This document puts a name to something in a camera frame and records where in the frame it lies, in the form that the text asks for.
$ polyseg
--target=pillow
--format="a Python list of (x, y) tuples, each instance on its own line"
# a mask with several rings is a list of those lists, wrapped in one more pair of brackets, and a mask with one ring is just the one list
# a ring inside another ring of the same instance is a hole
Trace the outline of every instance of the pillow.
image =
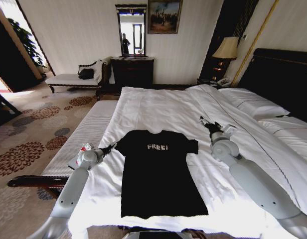
[(281, 106), (246, 89), (224, 88), (219, 91), (224, 94), (235, 107), (256, 120), (285, 116), (290, 113)]
[(102, 79), (102, 60), (98, 59), (90, 65), (79, 65), (78, 66), (78, 75), (83, 69), (93, 69), (94, 70), (94, 80), (99, 83)]
[(263, 119), (264, 128), (307, 160), (307, 123), (295, 117)]
[(94, 77), (93, 69), (83, 69), (79, 72), (78, 77), (83, 80), (92, 79)]

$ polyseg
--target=patterned carpet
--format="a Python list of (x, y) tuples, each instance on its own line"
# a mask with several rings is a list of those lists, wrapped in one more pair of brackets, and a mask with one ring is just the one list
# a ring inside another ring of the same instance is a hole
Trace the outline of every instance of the patterned carpet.
[[(95, 90), (55, 87), (43, 82), (20, 93), (3, 93), (22, 114), (0, 126), (0, 239), (24, 239), (48, 218), (55, 199), (41, 188), (9, 188), (19, 175), (40, 175), (96, 102)], [(101, 100), (117, 100), (104, 95)], [(91, 227), (90, 239), (121, 239), (128, 231)], [(232, 239), (227, 234), (192, 232), (194, 238)], [(71, 238), (65, 232), (63, 239)]]

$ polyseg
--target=gray robot arm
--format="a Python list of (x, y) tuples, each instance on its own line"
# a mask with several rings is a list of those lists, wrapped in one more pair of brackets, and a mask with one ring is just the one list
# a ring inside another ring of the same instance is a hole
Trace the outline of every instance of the gray robot arm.
[(47, 221), (28, 239), (56, 239), (67, 229), (67, 222), (74, 211), (89, 176), (89, 170), (102, 162), (103, 157), (116, 143), (103, 149), (83, 151), (75, 158), (78, 168), (68, 178)]
[(231, 175), (251, 199), (274, 216), (285, 230), (300, 239), (307, 239), (307, 215), (261, 167), (239, 153), (238, 146), (230, 140), (236, 128), (231, 125), (221, 128), (218, 123), (209, 123), (202, 117), (200, 120), (210, 131), (212, 156), (229, 166)]

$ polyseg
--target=headboard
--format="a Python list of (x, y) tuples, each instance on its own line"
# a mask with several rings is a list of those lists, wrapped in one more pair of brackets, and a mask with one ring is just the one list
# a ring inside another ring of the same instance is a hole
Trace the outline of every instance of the headboard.
[(307, 122), (307, 52), (258, 48), (237, 87)]

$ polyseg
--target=lamp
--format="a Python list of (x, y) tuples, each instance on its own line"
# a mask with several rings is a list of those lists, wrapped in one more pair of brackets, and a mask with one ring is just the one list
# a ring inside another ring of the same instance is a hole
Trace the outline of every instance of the lamp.
[(237, 58), (238, 37), (225, 37), (218, 50), (212, 55), (215, 58), (236, 59)]
[(217, 62), (217, 66), (213, 67), (212, 81), (222, 79), (230, 61), (237, 58), (238, 39), (236, 36), (225, 37), (217, 51), (212, 55), (214, 58), (221, 59)]

